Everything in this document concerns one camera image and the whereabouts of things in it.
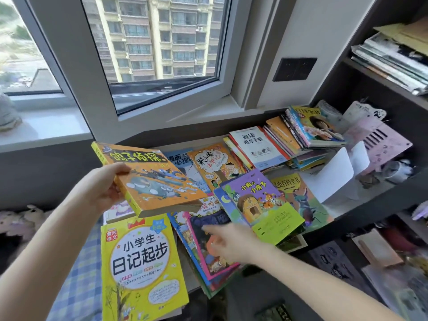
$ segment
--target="yellow book cover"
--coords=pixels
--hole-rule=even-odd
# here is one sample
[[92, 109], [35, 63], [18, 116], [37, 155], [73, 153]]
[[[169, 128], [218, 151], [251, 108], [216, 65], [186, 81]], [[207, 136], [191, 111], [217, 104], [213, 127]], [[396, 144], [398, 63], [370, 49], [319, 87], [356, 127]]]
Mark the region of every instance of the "yellow book cover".
[[300, 174], [293, 173], [270, 181], [285, 196], [286, 201], [305, 219], [305, 232], [314, 231], [333, 221]]
[[223, 181], [228, 181], [245, 173], [230, 155], [228, 149], [220, 143], [209, 145], [197, 151], [190, 151], [187, 154], [212, 191], [218, 188]]
[[198, 211], [207, 195], [159, 150], [93, 142], [92, 148], [106, 165], [125, 162], [132, 170], [115, 183], [138, 217], [173, 211]]
[[266, 120], [266, 123], [269, 125], [272, 133], [275, 133], [275, 135], [286, 144], [290, 151], [293, 151], [294, 154], [298, 154], [300, 152], [299, 143], [297, 143], [293, 134], [284, 124], [281, 117], [278, 116], [268, 119]]
[[166, 214], [101, 227], [103, 321], [155, 320], [189, 303]]

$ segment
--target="orange book cover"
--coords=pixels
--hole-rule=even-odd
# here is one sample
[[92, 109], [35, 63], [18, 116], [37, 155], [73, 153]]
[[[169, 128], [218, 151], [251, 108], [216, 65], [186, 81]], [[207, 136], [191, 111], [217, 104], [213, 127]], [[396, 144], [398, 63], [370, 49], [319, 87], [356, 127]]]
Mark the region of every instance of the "orange book cover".
[[187, 154], [212, 191], [223, 181], [236, 178], [246, 172], [221, 143], [190, 151]]
[[103, 165], [124, 162], [132, 168], [115, 183], [138, 217], [198, 211], [199, 199], [207, 196], [159, 150], [99, 142], [92, 148]]
[[282, 121], [281, 117], [275, 117], [266, 120], [266, 123], [269, 125], [272, 133], [275, 133], [281, 141], [283, 141], [286, 146], [293, 151], [295, 154], [298, 154], [300, 151], [300, 145], [297, 143], [293, 134], [287, 128], [287, 126]]

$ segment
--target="hand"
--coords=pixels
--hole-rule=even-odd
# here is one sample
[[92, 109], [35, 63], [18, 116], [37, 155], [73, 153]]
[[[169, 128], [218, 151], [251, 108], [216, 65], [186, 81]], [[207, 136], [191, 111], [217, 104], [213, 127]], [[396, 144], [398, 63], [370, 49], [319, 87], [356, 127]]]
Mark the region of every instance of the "hand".
[[95, 210], [98, 218], [115, 203], [124, 200], [114, 183], [114, 177], [130, 170], [122, 162], [93, 169], [73, 187], [63, 203], [79, 206], [83, 210]]
[[261, 242], [250, 227], [241, 224], [204, 225], [202, 230], [219, 237], [211, 246], [226, 261], [256, 264], [259, 252], [270, 246]]

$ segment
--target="dark wooden shelf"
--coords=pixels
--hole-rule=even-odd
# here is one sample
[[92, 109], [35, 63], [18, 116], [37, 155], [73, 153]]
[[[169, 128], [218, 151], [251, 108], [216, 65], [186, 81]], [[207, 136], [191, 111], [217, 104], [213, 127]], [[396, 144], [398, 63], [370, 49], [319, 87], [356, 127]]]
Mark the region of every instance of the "dark wooden shelf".
[[369, 78], [375, 80], [376, 82], [386, 86], [389, 90], [394, 91], [395, 93], [398, 93], [400, 96], [403, 96], [404, 98], [410, 100], [411, 102], [417, 104], [418, 106], [424, 108], [425, 110], [428, 110], [428, 100], [426, 96], [414, 96], [409, 91], [399, 87], [398, 85], [394, 84], [391, 81], [388, 81], [387, 79], [381, 77], [380, 75], [376, 74], [375, 72], [366, 69], [365, 67], [361, 66], [360, 64], [354, 62], [348, 57], [345, 57], [342, 60], [342, 63], [356, 69], [357, 71], [360, 71], [362, 74], [368, 76]]

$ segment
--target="wooden house illustration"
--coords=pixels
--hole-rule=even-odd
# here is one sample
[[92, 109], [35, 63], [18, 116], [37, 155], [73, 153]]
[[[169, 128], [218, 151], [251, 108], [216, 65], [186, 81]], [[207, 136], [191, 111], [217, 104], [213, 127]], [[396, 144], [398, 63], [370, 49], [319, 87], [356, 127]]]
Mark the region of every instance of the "wooden house illustration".
[[239, 197], [238, 209], [243, 213], [243, 216], [250, 224], [262, 214], [259, 202], [251, 194]]

